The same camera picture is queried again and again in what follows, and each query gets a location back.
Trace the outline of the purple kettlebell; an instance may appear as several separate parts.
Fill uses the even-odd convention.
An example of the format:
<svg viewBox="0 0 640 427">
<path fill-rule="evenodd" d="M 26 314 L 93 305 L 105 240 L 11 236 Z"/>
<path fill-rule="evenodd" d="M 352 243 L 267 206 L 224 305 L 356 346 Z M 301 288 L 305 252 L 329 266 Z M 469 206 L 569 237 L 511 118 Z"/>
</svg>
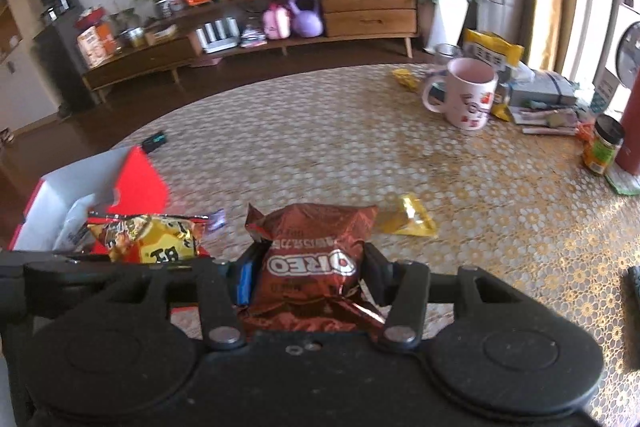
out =
<svg viewBox="0 0 640 427">
<path fill-rule="evenodd" d="M 299 3 L 302 1 L 310 1 L 311 8 L 303 10 Z M 319 0 L 288 0 L 293 19 L 293 31 L 302 38 L 317 38 L 323 34 L 323 23 L 320 16 Z"/>
</svg>

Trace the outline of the brown Oreo bag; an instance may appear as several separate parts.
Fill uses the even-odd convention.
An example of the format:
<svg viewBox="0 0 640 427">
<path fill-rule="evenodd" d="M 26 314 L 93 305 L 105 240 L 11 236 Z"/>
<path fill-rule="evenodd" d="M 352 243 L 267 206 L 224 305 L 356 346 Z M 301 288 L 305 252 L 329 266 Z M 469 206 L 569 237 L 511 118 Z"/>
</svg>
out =
<svg viewBox="0 0 640 427">
<path fill-rule="evenodd" d="M 250 299 L 239 309 L 247 335 L 357 332 L 378 337 L 382 314 L 360 286 L 364 244 L 377 215 L 375 206 L 312 202 L 268 215 L 248 207 L 245 230 L 267 250 L 257 261 Z"/>
</svg>

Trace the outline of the grey box on table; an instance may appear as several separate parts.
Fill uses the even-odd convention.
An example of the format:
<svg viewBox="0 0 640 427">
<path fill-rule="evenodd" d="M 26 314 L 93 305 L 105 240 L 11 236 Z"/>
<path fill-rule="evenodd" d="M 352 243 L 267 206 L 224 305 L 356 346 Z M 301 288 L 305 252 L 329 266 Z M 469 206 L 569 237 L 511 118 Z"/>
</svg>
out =
<svg viewBox="0 0 640 427">
<path fill-rule="evenodd" d="M 511 106 L 524 107 L 530 102 L 551 105 L 574 105 L 576 84 L 557 72 L 535 70 L 532 78 L 510 82 Z"/>
</svg>

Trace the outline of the white router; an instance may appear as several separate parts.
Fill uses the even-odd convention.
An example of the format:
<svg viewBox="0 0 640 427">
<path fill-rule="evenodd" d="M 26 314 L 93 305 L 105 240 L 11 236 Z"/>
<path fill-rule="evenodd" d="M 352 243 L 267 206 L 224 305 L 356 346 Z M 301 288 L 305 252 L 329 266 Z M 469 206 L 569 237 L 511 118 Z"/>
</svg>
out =
<svg viewBox="0 0 640 427">
<path fill-rule="evenodd" d="M 206 54 L 224 52 L 240 45 L 240 30 L 233 17 L 207 22 L 196 28 L 195 33 Z"/>
</svg>

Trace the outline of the small glass jar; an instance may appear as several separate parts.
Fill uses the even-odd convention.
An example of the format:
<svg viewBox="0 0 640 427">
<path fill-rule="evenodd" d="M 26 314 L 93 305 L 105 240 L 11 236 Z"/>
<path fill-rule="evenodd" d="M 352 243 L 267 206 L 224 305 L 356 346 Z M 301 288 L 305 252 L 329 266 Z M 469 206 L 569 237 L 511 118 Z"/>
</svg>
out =
<svg viewBox="0 0 640 427">
<path fill-rule="evenodd" d="M 582 151 L 582 162 L 592 173 L 603 176 L 617 156 L 624 139 L 625 130 L 616 119 L 599 115 L 594 120 L 592 133 Z"/>
</svg>

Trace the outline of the black remote control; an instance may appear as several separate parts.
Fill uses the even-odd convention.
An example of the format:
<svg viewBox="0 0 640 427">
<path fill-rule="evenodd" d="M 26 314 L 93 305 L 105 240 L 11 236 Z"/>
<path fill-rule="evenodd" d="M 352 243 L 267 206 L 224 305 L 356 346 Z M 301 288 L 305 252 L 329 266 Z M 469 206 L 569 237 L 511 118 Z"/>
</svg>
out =
<svg viewBox="0 0 640 427">
<path fill-rule="evenodd" d="M 163 131 L 157 131 L 144 139 L 140 146 L 145 154 L 149 154 L 157 150 L 167 143 L 167 136 Z"/>
</svg>

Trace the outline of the small purple candy packet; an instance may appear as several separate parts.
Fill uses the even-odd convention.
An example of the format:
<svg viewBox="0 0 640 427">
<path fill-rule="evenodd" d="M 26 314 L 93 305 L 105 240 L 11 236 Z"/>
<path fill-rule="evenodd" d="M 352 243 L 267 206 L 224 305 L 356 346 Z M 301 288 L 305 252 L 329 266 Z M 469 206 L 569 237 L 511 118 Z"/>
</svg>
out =
<svg viewBox="0 0 640 427">
<path fill-rule="evenodd" d="M 226 213 L 223 209 L 210 212 L 206 216 L 205 228 L 208 234 L 213 234 L 224 228 L 227 224 Z"/>
</svg>

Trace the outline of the pink mug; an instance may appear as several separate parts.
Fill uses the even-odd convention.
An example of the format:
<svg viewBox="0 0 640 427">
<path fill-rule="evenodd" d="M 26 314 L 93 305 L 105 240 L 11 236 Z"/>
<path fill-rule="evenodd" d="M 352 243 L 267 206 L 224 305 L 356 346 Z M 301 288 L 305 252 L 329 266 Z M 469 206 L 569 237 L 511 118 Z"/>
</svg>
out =
<svg viewBox="0 0 640 427">
<path fill-rule="evenodd" d="M 445 85 L 444 101 L 434 105 L 428 96 L 438 82 Z M 458 57 L 447 64 L 442 75 L 425 80 L 422 102 L 427 110 L 442 114 L 454 127 L 480 131 L 487 124 L 497 83 L 497 74 L 490 65 L 476 58 Z"/>
</svg>

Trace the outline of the red cardboard box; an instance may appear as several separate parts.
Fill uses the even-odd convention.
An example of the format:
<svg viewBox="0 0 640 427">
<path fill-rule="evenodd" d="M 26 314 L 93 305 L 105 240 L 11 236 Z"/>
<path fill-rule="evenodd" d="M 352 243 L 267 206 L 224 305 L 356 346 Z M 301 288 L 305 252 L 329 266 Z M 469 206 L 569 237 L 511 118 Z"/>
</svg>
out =
<svg viewBox="0 0 640 427">
<path fill-rule="evenodd" d="M 91 219 L 170 215 L 167 183 L 141 147 L 119 147 L 54 170 L 38 181 L 7 254 L 70 257 L 84 249 L 108 259 L 88 231 Z"/>
</svg>

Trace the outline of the yellow spicy snack bag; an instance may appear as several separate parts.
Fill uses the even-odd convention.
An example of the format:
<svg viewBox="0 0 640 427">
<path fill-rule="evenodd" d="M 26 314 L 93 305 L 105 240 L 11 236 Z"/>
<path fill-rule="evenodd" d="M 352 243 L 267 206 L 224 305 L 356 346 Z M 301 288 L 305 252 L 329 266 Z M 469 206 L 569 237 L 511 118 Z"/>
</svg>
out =
<svg viewBox="0 0 640 427">
<path fill-rule="evenodd" d="M 198 257 L 208 219 L 167 215 L 110 216 L 91 219 L 88 231 L 111 262 L 161 265 Z"/>
</svg>

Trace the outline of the yellow biscuit bag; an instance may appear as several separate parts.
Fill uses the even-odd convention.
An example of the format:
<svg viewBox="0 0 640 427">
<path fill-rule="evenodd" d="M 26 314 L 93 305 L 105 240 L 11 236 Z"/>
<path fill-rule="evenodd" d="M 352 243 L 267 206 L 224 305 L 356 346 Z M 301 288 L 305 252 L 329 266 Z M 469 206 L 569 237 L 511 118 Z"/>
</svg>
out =
<svg viewBox="0 0 640 427">
<path fill-rule="evenodd" d="M 464 30 L 462 50 L 465 57 L 476 58 L 489 65 L 503 82 L 511 80 L 524 52 L 519 44 L 510 43 L 490 32 L 469 28 Z"/>
</svg>

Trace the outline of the red water bottle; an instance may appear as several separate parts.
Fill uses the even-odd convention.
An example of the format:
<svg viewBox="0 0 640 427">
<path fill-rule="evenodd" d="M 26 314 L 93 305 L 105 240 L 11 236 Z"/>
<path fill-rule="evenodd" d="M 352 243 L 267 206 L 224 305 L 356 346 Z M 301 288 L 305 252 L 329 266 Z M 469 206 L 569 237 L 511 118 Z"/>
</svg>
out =
<svg viewBox="0 0 640 427">
<path fill-rule="evenodd" d="M 640 74 L 634 80 L 628 102 L 620 120 L 625 138 L 616 156 L 616 164 L 638 176 L 640 173 Z"/>
</svg>

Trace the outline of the wooden TV cabinet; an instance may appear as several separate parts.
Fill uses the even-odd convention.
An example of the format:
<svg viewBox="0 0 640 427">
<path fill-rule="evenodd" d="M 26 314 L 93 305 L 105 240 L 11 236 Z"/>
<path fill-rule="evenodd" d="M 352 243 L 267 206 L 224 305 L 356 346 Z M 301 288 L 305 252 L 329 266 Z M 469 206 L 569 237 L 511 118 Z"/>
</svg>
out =
<svg viewBox="0 0 640 427">
<path fill-rule="evenodd" d="M 291 37 L 268 40 L 262 29 L 262 14 L 271 3 L 284 5 L 291 15 Z M 283 54 L 293 46 L 325 42 L 400 39 L 406 55 L 412 55 L 411 39 L 418 35 L 418 0 L 319 0 L 323 34 L 302 38 L 292 28 L 288 0 L 222 0 L 209 2 L 159 20 L 146 28 L 142 45 L 115 54 L 85 73 L 86 87 L 105 98 L 114 84 L 153 72 L 170 72 L 180 82 L 178 69 L 206 56 L 229 55 L 277 49 Z M 233 17 L 240 30 L 240 45 L 224 52 L 203 52 L 195 29 L 207 22 Z"/>
</svg>

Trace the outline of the yellow snack wrapper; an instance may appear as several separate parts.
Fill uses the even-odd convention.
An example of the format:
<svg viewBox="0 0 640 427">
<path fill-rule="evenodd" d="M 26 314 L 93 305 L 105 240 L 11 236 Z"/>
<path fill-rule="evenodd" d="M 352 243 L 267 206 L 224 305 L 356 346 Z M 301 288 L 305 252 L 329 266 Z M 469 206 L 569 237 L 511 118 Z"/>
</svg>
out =
<svg viewBox="0 0 640 427">
<path fill-rule="evenodd" d="M 394 205 L 378 212 L 375 220 L 378 233 L 413 237 L 436 237 L 437 225 L 421 199 L 413 193 L 402 194 Z"/>
</svg>

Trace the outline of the black cabinet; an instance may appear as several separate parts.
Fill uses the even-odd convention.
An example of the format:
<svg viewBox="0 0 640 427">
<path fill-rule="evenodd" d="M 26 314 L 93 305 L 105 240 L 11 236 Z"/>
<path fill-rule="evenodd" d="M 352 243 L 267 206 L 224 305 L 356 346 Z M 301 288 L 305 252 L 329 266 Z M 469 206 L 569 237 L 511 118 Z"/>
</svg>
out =
<svg viewBox="0 0 640 427">
<path fill-rule="evenodd" d="M 75 27 L 81 8 L 70 9 L 35 36 L 39 63 L 70 113 L 82 113 L 98 105 L 98 97 L 86 87 L 88 66 L 77 45 Z"/>
</svg>

